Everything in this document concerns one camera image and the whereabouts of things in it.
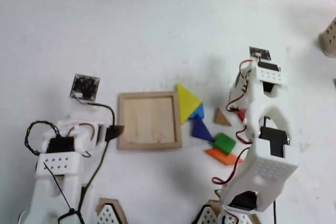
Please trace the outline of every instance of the wire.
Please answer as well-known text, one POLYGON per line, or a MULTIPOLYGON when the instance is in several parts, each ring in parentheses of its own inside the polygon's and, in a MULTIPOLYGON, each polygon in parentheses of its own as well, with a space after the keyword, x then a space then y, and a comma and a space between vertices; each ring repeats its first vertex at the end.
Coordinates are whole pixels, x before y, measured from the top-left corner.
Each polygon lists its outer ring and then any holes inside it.
POLYGON ((78 211, 79 211, 79 212, 80 212, 80 210, 82 209, 82 204, 83 204, 83 201, 84 201, 84 198, 85 198, 85 194, 86 194, 86 192, 87 192, 89 186, 91 185, 91 183, 92 183, 94 177, 95 177, 96 174, 98 173, 98 171, 99 171, 99 169, 100 169, 100 167, 101 167, 101 165, 102 165, 102 163, 103 163, 103 161, 104 161, 104 157, 105 157, 105 154, 106 154, 106 150, 107 150, 107 148, 108 148, 108 146, 109 146, 109 143, 110 143, 110 141, 106 142, 106 146, 105 146, 105 149, 104 149, 103 154, 102 154, 102 156, 101 156, 100 163, 99 163, 98 167, 96 168, 95 172, 93 173, 92 177, 90 178, 89 182, 87 183, 87 185, 83 188, 83 194, 82 194, 82 197, 80 198, 80 200, 79 200, 79 204, 78 204, 78 211))
POLYGON ((220 191, 220 189, 215 190, 215 194, 216 194, 219 198, 221 198, 221 196, 219 195, 218 191, 220 191))
POLYGON ((246 62, 251 62, 252 60, 243 60, 240 64, 239 64, 239 73, 240 73, 240 76, 245 79, 246 76, 244 77, 243 74, 242 74, 242 65, 246 62))
POLYGON ((236 224, 238 224, 239 223, 239 218, 237 217, 237 216, 235 216, 233 213, 231 213, 231 212, 229 212, 229 211, 227 211, 227 210, 225 210, 229 215, 231 215, 232 217, 234 217, 234 218, 236 218, 236 224))
POLYGON ((82 154, 83 157, 91 157, 91 154, 88 151, 85 151, 87 155, 82 154))
POLYGON ((115 124, 115 120, 116 120, 116 117, 115 117, 115 114, 114 114, 114 110, 110 107, 110 106, 107 106, 105 104, 102 104, 102 103, 95 103, 95 102, 82 102, 78 97, 76 97, 77 101, 79 101, 79 103, 81 104, 86 104, 86 105, 93 105, 93 106, 100 106, 100 107, 104 107, 104 108, 107 108, 111 111, 112 113, 112 125, 114 126, 115 124))
POLYGON ((241 131, 237 131, 237 132, 236 132, 236 138, 237 138, 239 141, 241 141, 243 144, 252 144, 252 142, 250 142, 250 141, 246 141, 246 140, 242 139, 242 138, 239 136, 239 134, 242 133, 242 132, 244 132, 244 131, 246 131, 246 129, 247 129, 247 126, 245 125, 245 127, 244 127, 241 131))
POLYGON ((233 167, 233 170, 230 174, 230 176, 228 177, 227 180, 222 180, 221 178, 218 178, 218 177, 213 177, 211 179, 212 183, 214 183, 215 185, 224 185, 224 184, 227 184, 230 182, 230 180, 234 177, 235 173, 236 173, 236 169, 237 169, 237 165, 238 165, 238 162, 239 162, 239 158, 240 156, 244 153, 244 151, 250 149, 249 147, 243 149, 241 151, 241 153, 238 155, 237 159, 236 159, 236 162, 235 162, 235 166, 233 167))
POLYGON ((59 129, 58 127, 56 127, 53 123, 50 123, 48 121, 35 121, 33 123, 30 124, 30 126, 28 127, 27 129, 27 132, 26 132, 26 137, 25 137, 25 146, 31 151, 31 153, 33 153, 34 155, 36 156, 39 156, 40 155, 40 152, 38 150, 34 150, 30 144, 29 144, 29 141, 28 141, 28 137, 30 135, 30 131, 32 130, 33 126, 35 124, 38 124, 38 123, 41 123, 41 124, 47 124, 49 125, 55 132, 56 136, 61 136, 61 134, 59 133, 59 129))
POLYGON ((70 207, 70 204, 69 204, 67 198, 65 197, 65 195, 64 195, 64 193, 63 193, 61 187, 59 186, 59 184, 58 184, 58 182, 57 182, 57 179, 56 179, 55 175, 53 174, 53 172, 49 169, 49 167, 46 165, 45 162, 43 162, 43 164, 44 164, 45 168, 46 168, 46 169, 50 172, 50 174, 52 175, 52 177, 53 177, 53 179, 54 179, 54 181, 55 181, 55 183, 56 183, 56 185, 57 185, 59 191, 60 191, 61 194, 63 195, 63 198, 64 198, 65 202, 67 203, 67 205, 68 205, 68 207, 69 207, 69 211, 68 211, 66 214, 60 216, 60 217, 57 219, 58 223, 60 224, 60 221, 61 221, 62 219, 66 218, 66 217, 68 217, 68 216, 71 216, 71 215, 76 214, 76 215, 78 216, 78 219, 79 219, 80 223, 81 223, 81 224, 85 224, 85 223, 84 223, 84 220, 83 220, 83 217, 82 217, 82 214, 80 213, 80 211, 76 211, 76 210, 74 210, 73 208, 70 207))
POLYGON ((69 205, 69 202, 68 202, 67 198, 65 197, 65 195, 64 195, 64 193, 63 193, 61 187, 59 186, 59 184, 58 184, 58 182, 57 182, 56 177, 54 176, 54 174, 52 173, 52 171, 49 169, 49 167, 46 165, 46 163, 43 162, 43 164, 44 164, 44 167, 47 168, 47 170, 48 170, 48 171, 50 172, 50 174, 52 175, 52 177, 53 177, 53 179, 54 179, 54 181, 55 181, 55 183, 56 183, 56 185, 57 185, 59 191, 60 191, 61 194, 63 195, 63 198, 64 198, 65 202, 67 203, 68 207, 71 208, 70 205, 69 205))
POLYGON ((274 224, 277 224, 277 206, 275 201, 273 201, 273 217, 274 217, 274 224))
MULTIPOLYGON (((94 127, 91 123, 80 123, 80 124, 79 124, 79 126, 82 126, 82 125, 88 125, 88 126, 91 126, 91 128, 92 128, 91 141, 92 141, 93 137, 95 136, 95 127, 94 127)), ((67 136, 70 135, 71 131, 73 131, 74 128, 75 128, 74 126, 71 127, 71 129, 68 131, 68 135, 67 135, 67 136)))
POLYGON ((246 82, 246 89, 243 91, 242 95, 240 95, 239 97, 237 97, 236 99, 230 101, 230 102, 227 104, 227 106, 226 106, 226 110, 229 111, 229 112, 232 112, 232 110, 230 110, 230 109, 228 108, 229 105, 231 105, 232 103, 234 103, 234 102, 240 100, 241 98, 243 98, 243 96, 244 96, 244 95, 246 94, 246 92, 247 92, 247 89, 248 89, 248 81, 246 80, 246 78, 247 78, 248 74, 251 73, 251 70, 248 70, 248 71, 246 72, 245 77, 244 77, 243 74, 242 74, 242 65, 243 65, 244 63, 246 63, 246 62, 250 62, 250 61, 252 61, 252 60, 243 60, 243 61, 239 64, 239 74, 240 74, 240 76, 241 76, 243 79, 245 79, 245 82, 246 82))

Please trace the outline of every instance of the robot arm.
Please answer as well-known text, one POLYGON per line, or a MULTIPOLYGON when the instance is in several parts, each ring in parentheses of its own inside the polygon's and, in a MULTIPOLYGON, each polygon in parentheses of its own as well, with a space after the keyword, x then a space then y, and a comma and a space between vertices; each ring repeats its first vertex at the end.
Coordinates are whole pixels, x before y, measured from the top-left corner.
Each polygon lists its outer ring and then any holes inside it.
POLYGON ((253 58, 242 72, 249 75, 236 83, 230 98, 238 97, 247 83, 246 94, 235 105, 247 109, 244 124, 252 144, 233 179, 222 186, 220 200, 227 210, 253 214, 265 211, 281 194, 298 167, 298 152, 289 141, 291 116, 280 67, 253 58))

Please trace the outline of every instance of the blue triangle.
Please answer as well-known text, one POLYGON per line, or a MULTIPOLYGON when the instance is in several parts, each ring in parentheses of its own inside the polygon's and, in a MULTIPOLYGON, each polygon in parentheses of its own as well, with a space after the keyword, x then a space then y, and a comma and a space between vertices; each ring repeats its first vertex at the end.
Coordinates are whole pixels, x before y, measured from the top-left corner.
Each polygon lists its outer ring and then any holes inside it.
POLYGON ((204 108, 203 104, 201 103, 200 106, 197 107, 197 109, 189 116, 188 119, 194 119, 196 115, 199 115, 200 118, 204 118, 204 108))
POLYGON ((214 138, 211 136, 210 132, 206 128, 200 116, 196 115, 193 131, 191 132, 191 136, 208 140, 210 142, 214 141, 214 138))

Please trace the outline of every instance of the light blue triangle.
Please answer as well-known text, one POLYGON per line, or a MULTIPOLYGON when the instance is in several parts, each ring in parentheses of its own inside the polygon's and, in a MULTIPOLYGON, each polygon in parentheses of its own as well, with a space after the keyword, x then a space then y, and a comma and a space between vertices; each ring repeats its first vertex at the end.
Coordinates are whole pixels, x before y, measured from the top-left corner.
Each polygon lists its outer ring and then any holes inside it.
POLYGON ((200 106, 197 107, 197 109, 188 117, 188 119, 194 119, 198 115, 200 118, 204 118, 204 108, 203 104, 201 103, 200 106))

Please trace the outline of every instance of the black cable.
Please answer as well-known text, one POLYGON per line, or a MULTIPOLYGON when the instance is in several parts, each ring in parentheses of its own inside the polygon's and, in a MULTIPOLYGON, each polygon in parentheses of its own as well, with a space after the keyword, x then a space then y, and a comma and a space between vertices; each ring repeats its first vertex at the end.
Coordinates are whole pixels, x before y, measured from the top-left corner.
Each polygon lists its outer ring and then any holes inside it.
POLYGON ((57 179, 56 179, 55 175, 53 174, 53 172, 49 169, 49 167, 46 165, 45 162, 43 162, 43 164, 44 164, 45 168, 46 168, 46 169, 50 172, 50 174, 52 175, 52 177, 53 177, 53 179, 54 179, 54 181, 55 181, 55 183, 56 183, 56 185, 57 185, 59 191, 60 191, 61 194, 63 195, 63 198, 64 198, 65 202, 67 203, 67 205, 68 205, 68 207, 69 207, 69 211, 68 211, 66 214, 60 216, 60 217, 57 219, 58 224, 60 224, 60 221, 61 221, 62 219, 66 218, 66 217, 68 217, 68 216, 71 216, 71 215, 77 215, 77 216, 78 216, 78 219, 79 219, 79 221, 80 221, 80 223, 81 223, 81 224, 85 224, 85 223, 84 223, 84 220, 83 220, 83 217, 82 217, 82 214, 80 213, 80 211, 76 211, 76 210, 74 210, 73 208, 70 207, 70 204, 69 204, 67 198, 65 197, 65 195, 64 195, 64 193, 63 193, 61 187, 59 186, 59 184, 58 184, 58 182, 57 182, 57 179))
POLYGON ((56 136, 61 136, 61 134, 59 133, 59 129, 58 127, 56 127, 53 123, 50 123, 48 121, 36 121, 36 122, 33 122, 30 124, 30 126, 28 127, 27 129, 27 132, 26 132, 26 137, 25 137, 25 146, 36 156, 39 156, 40 155, 40 152, 38 150, 34 150, 30 144, 29 144, 29 141, 28 141, 28 137, 30 135, 30 131, 32 130, 33 126, 35 124, 38 124, 38 123, 42 123, 42 124, 47 124, 49 125, 55 132, 56 136))
POLYGON ((83 157, 91 157, 91 154, 88 151, 85 151, 87 155, 82 154, 83 157))
POLYGON ((277 206, 275 201, 273 201, 273 217, 274 217, 274 224, 277 224, 277 206))
POLYGON ((100 106, 100 107, 104 107, 104 108, 107 108, 111 111, 112 113, 112 125, 114 126, 115 125, 115 120, 116 120, 116 117, 115 117, 115 114, 114 114, 114 110, 106 105, 106 104, 102 104, 102 103, 95 103, 95 102, 82 102, 78 97, 76 97, 76 99, 79 101, 79 103, 81 104, 86 104, 86 105, 93 105, 93 106, 100 106))
POLYGON ((43 162, 43 164, 44 164, 44 167, 47 168, 48 171, 50 172, 50 174, 52 175, 52 177, 53 177, 53 179, 54 179, 54 181, 55 181, 55 183, 56 183, 56 185, 57 185, 59 191, 60 191, 61 194, 63 195, 63 198, 64 198, 65 202, 67 203, 68 207, 71 208, 70 205, 69 205, 69 202, 68 202, 67 198, 65 197, 65 195, 64 195, 64 193, 63 193, 61 187, 59 186, 59 184, 58 184, 58 182, 57 182, 56 177, 54 176, 54 174, 52 173, 52 171, 49 169, 49 167, 46 165, 46 163, 43 162))
POLYGON ((89 189, 89 186, 91 185, 94 177, 96 176, 96 174, 98 173, 103 161, 104 161, 104 157, 105 157, 105 154, 106 154, 106 151, 107 151, 107 147, 109 146, 109 143, 110 141, 106 142, 106 145, 105 145, 105 149, 103 151, 103 154, 101 156, 101 160, 100 160, 100 163, 98 165, 98 167, 96 168, 94 174, 92 175, 92 177, 90 178, 89 182, 87 183, 87 185, 83 188, 83 193, 82 193, 82 196, 79 200, 79 204, 78 204, 78 211, 80 212, 80 210, 82 209, 82 205, 83 205, 83 201, 84 201, 84 198, 85 198, 85 194, 87 192, 87 190, 89 189))

